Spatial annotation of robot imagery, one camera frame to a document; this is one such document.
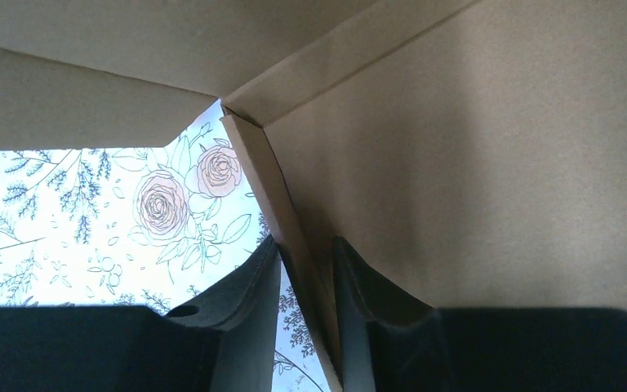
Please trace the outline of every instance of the rose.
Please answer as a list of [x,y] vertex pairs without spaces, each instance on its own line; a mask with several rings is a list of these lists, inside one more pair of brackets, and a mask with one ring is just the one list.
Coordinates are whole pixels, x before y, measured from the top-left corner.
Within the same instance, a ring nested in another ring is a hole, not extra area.
[[189,220],[189,191],[170,168],[140,179],[133,200],[133,217],[145,237],[156,245],[176,238]]
[[242,182],[242,167],[233,149],[215,145],[198,157],[191,167],[185,185],[189,190],[208,198],[223,198]]

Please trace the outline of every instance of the pink flower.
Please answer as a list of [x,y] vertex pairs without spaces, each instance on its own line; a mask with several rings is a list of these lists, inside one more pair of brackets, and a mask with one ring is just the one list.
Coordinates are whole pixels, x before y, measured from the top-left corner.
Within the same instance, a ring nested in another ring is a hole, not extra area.
[[186,175],[186,187],[207,198],[223,198],[242,182],[242,167],[233,149],[215,145],[198,158]]
[[133,217],[149,242],[159,245],[177,238],[189,220],[189,191],[170,168],[150,172],[136,188]]

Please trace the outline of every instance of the brown cardboard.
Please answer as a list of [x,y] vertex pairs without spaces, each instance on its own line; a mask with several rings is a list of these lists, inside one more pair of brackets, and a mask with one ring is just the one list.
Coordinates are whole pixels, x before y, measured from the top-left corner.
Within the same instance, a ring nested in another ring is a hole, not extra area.
[[331,387],[334,234],[431,305],[627,309],[627,2],[0,0],[0,48],[0,149],[264,125],[225,119]]

